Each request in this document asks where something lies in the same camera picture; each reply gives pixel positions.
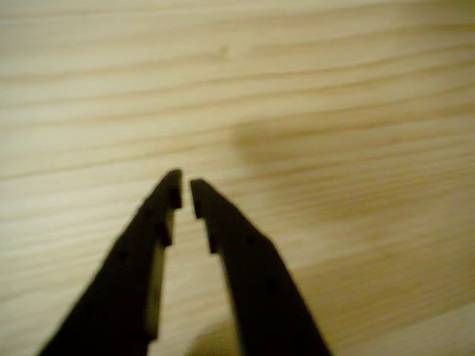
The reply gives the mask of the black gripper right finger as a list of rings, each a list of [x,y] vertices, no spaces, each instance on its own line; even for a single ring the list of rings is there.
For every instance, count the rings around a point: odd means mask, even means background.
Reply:
[[[232,301],[243,355],[330,355],[298,287],[271,240],[204,179],[190,182]]]

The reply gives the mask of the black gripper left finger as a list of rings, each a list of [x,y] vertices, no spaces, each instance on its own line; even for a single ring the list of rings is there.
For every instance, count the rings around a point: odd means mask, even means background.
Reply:
[[[182,206],[182,172],[169,171],[118,236],[41,355],[146,355],[158,337],[166,249]]]

